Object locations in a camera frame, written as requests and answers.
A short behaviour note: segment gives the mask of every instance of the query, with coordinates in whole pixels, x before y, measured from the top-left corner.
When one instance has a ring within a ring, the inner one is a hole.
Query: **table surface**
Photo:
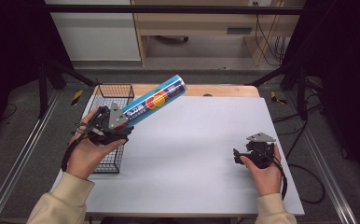
[[[136,97],[156,87],[132,86]],[[215,97],[202,97],[206,93]],[[259,132],[278,139],[265,100],[255,87],[187,85],[184,96],[136,125],[119,174],[90,177],[96,185],[87,200],[87,213],[117,217],[256,214],[254,180],[234,162],[232,149],[245,151],[246,137]],[[303,215],[294,180],[282,161],[288,179],[284,204],[290,213]]]

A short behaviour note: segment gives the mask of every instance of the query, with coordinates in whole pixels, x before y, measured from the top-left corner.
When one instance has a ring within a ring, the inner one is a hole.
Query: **metal frame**
[[[100,5],[46,5],[46,6],[25,6],[28,10],[44,10],[48,12],[60,13],[186,13],[186,14],[259,14],[259,15],[302,15],[306,13],[316,13],[316,10],[306,10],[299,7],[185,7],[185,6],[100,6]],[[265,79],[271,79],[275,77],[280,71],[286,70],[288,66],[279,68],[277,71],[273,72]],[[66,70],[66,67],[60,66],[62,70]],[[41,78],[44,78],[44,71],[41,71]],[[258,80],[253,83],[255,86],[258,86],[263,80]],[[34,150],[35,144],[38,141],[38,138],[44,126],[48,122],[48,119],[53,111],[53,108],[56,105],[60,92],[54,91],[53,96],[50,100],[50,106],[47,109],[45,116],[40,119],[34,130],[32,131],[29,139],[25,143],[20,156],[17,158],[14,163],[11,171],[7,175],[5,182],[0,188],[0,213],[5,206],[7,199],[15,187],[18,179],[21,176],[21,172],[28,161],[31,153]],[[290,104],[293,106],[294,110],[294,98],[293,96],[288,97]],[[327,163],[325,162],[322,153],[317,147],[311,132],[306,129],[307,143],[310,146],[310,151],[312,158],[319,170],[320,175],[322,176],[325,186],[327,187],[328,193],[331,196],[332,202],[337,209],[339,218],[342,223],[356,223],[355,217],[353,215],[352,209],[346,202],[345,197],[335,179],[332,175]]]

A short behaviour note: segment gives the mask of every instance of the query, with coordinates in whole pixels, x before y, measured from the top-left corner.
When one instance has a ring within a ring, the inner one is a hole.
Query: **can label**
[[[184,94],[186,90],[186,85],[180,76],[172,77],[132,104],[125,106],[123,111],[128,122],[119,128],[135,125]]]

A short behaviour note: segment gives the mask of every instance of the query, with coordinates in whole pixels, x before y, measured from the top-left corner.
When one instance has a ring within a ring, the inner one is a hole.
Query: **beige sleeve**
[[[282,194],[270,194],[257,199],[258,217],[256,224],[294,224],[296,218],[289,214],[282,200]]]
[[[55,190],[35,205],[28,223],[84,223],[86,200],[94,183],[63,173]]]

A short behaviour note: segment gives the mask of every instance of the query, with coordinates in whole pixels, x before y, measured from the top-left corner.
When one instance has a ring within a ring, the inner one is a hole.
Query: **person's right hand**
[[[280,162],[281,156],[277,145],[274,147],[274,157]],[[252,173],[253,179],[256,182],[256,189],[260,196],[280,193],[282,174],[275,164],[272,163],[265,169],[259,169],[249,158],[241,156],[241,160]]]
[[[98,109],[94,109],[80,122],[88,123],[96,114]],[[71,139],[69,145],[75,141],[81,133],[77,132]],[[101,160],[119,146],[125,144],[125,139],[120,139],[106,146],[93,144],[89,138],[81,140],[70,156],[66,172],[81,179],[87,179],[98,167]]]

